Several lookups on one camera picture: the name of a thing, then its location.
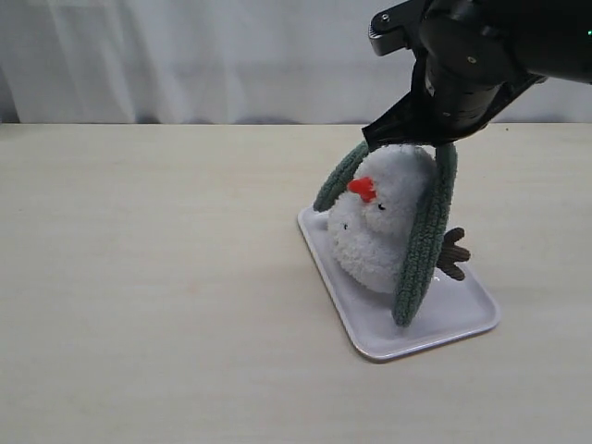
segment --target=wooden table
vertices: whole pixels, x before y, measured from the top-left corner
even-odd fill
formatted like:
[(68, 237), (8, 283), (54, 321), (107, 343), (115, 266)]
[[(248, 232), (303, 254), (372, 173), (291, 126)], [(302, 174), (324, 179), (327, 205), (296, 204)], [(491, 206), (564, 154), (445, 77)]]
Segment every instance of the wooden table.
[(592, 125), (459, 142), (502, 322), (352, 349), (296, 225), (358, 127), (0, 127), (0, 442), (574, 443), (592, 433)]

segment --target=robotic arm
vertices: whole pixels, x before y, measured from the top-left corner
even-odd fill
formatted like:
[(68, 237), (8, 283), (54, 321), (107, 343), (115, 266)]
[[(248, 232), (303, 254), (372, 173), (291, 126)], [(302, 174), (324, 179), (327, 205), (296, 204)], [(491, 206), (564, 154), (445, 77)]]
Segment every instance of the robotic arm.
[(592, 84), (589, 0), (408, 0), (368, 35), (377, 55), (416, 59), (410, 92), (363, 128), (371, 149), (469, 137), (548, 78)]

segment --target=white plastic tray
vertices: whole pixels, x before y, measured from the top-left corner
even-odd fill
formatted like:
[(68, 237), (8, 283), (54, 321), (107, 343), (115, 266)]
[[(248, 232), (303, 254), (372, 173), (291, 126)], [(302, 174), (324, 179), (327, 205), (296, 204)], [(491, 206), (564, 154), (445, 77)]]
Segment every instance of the white plastic tray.
[(485, 333), (500, 322), (497, 303), (471, 268), (460, 265), (464, 281), (436, 270), (412, 324), (397, 327), (391, 314), (393, 296), (367, 290), (333, 259), (327, 216), (311, 206), (298, 214), (298, 224), (353, 347), (366, 359), (390, 361)]

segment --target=green knitted leaf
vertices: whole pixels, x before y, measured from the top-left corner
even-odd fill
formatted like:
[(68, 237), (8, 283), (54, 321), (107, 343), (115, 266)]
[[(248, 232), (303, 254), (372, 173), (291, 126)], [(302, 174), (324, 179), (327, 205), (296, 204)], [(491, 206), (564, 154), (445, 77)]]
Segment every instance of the green knitted leaf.
[(456, 179), (457, 153), (454, 144), (436, 148), (436, 163), (437, 180), (418, 206), (396, 290), (392, 315), (400, 327), (408, 327), (412, 323), (434, 276)]
[(358, 166), (369, 154), (367, 143), (361, 142), (337, 165), (316, 196), (313, 209), (318, 212), (329, 210), (337, 198), (347, 189)]

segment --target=white curtain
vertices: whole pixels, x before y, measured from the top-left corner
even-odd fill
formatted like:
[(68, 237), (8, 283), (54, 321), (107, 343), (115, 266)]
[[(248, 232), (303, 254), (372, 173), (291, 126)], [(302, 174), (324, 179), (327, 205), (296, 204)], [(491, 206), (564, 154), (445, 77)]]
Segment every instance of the white curtain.
[[(409, 88), (374, 55), (389, 0), (0, 0), (0, 112), (22, 122), (362, 123)], [(552, 80), (498, 121), (592, 122)]]

